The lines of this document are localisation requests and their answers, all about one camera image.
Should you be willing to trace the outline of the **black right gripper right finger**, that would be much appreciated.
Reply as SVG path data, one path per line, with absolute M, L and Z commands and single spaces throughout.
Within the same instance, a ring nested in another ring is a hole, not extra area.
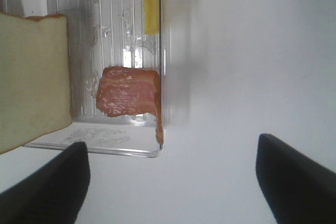
M 335 173 L 271 134 L 259 136 L 256 176 L 277 223 L 335 223 Z

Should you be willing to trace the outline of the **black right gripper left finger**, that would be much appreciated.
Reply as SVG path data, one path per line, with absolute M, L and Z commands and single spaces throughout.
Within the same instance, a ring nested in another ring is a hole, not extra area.
M 75 223 L 90 184 L 84 142 L 1 193 L 1 223 Z

